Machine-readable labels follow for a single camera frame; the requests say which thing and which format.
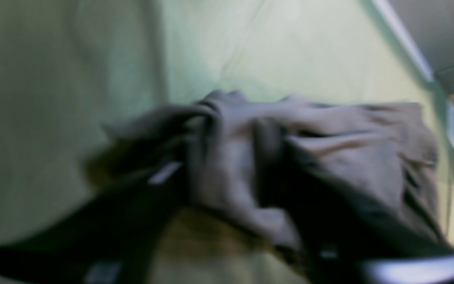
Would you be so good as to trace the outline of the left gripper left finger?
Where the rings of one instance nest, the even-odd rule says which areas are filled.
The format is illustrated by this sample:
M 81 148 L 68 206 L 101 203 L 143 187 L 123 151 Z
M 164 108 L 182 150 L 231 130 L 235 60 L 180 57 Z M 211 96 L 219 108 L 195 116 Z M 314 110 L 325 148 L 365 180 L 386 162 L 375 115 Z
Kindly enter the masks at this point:
M 0 278 L 28 284 L 147 284 L 159 239 L 186 201 L 186 167 L 121 178 L 68 218 L 0 246 Z

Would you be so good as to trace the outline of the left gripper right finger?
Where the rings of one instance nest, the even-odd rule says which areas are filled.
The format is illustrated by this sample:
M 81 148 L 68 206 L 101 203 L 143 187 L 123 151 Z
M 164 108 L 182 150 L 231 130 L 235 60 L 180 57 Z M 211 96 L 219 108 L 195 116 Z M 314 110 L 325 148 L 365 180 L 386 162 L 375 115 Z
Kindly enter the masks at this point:
M 283 209 L 299 248 L 285 257 L 312 284 L 454 284 L 454 248 L 402 224 L 332 176 L 273 119 L 253 123 L 257 194 Z

